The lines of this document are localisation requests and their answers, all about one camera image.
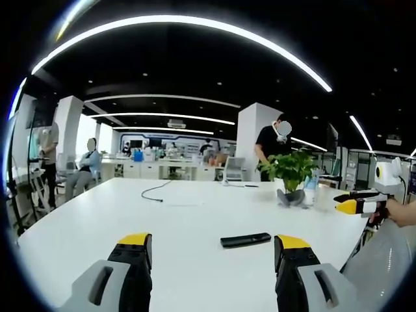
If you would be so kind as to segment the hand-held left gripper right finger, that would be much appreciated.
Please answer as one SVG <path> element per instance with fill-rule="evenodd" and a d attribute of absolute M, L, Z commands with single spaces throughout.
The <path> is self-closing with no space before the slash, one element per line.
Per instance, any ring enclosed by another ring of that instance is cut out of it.
<path fill-rule="evenodd" d="M 354 311 L 356 288 L 331 264 L 321 263 L 297 237 L 274 237 L 279 311 Z"/>

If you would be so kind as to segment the person's right hand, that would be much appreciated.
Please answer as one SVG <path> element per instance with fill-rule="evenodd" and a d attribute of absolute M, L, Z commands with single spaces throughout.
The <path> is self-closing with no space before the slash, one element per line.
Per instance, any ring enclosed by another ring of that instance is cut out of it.
<path fill-rule="evenodd" d="M 416 201 L 402 204 L 392 198 L 386 201 L 389 218 L 399 227 L 414 226 L 416 224 Z"/>

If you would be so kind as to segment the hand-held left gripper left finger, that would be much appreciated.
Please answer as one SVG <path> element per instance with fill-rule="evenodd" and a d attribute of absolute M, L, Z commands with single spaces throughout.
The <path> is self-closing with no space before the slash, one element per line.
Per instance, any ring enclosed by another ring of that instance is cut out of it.
<path fill-rule="evenodd" d="M 149 311 L 151 233 L 120 239 L 108 259 L 96 261 L 71 286 L 58 311 Z"/>

